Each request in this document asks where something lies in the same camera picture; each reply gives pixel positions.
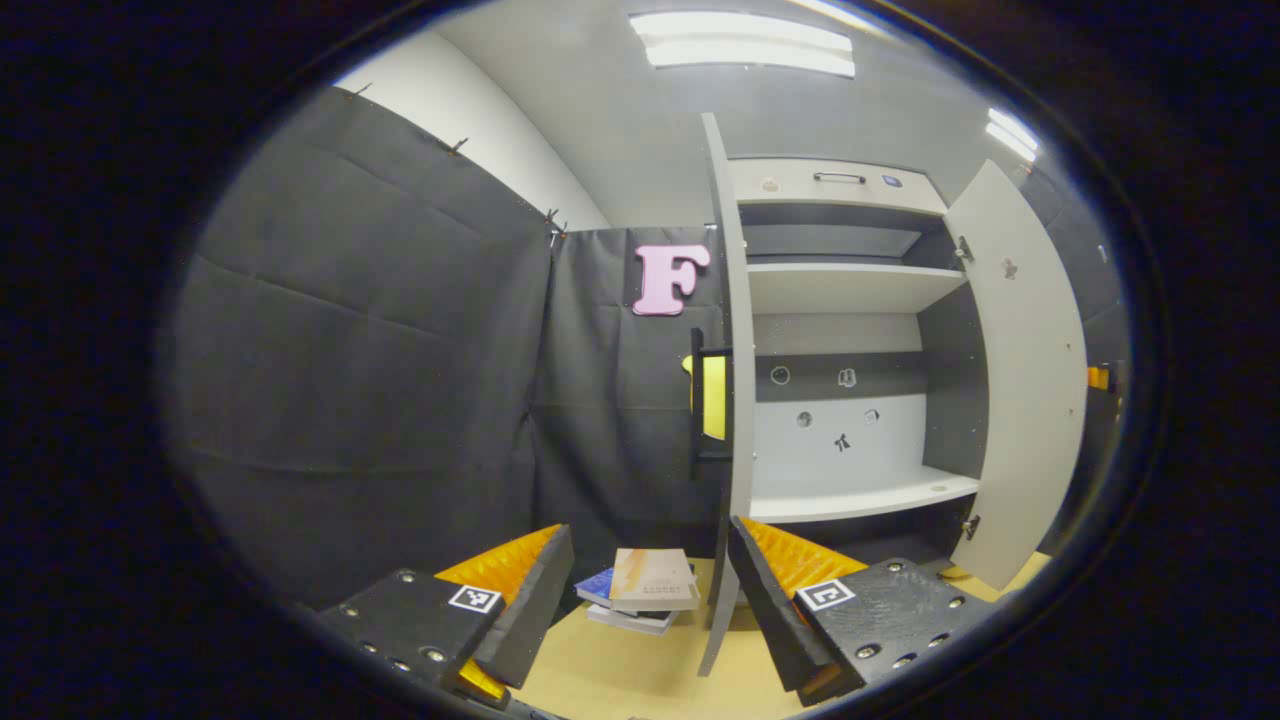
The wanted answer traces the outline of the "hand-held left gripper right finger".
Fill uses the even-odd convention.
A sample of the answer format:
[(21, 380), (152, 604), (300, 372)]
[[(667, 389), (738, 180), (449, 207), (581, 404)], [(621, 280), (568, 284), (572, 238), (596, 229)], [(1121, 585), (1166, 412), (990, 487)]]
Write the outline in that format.
[(781, 685), (804, 707), (928, 664), (1001, 606), (906, 559), (865, 564), (742, 516), (727, 552)]

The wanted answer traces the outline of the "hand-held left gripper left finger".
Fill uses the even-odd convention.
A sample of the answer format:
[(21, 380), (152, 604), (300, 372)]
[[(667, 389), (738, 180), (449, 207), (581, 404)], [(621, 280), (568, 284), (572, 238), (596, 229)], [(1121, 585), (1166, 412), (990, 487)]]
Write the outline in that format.
[(503, 710), (529, 678), (573, 560), (570, 527), (554, 524), (445, 570), (396, 569), (317, 620), (407, 683)]

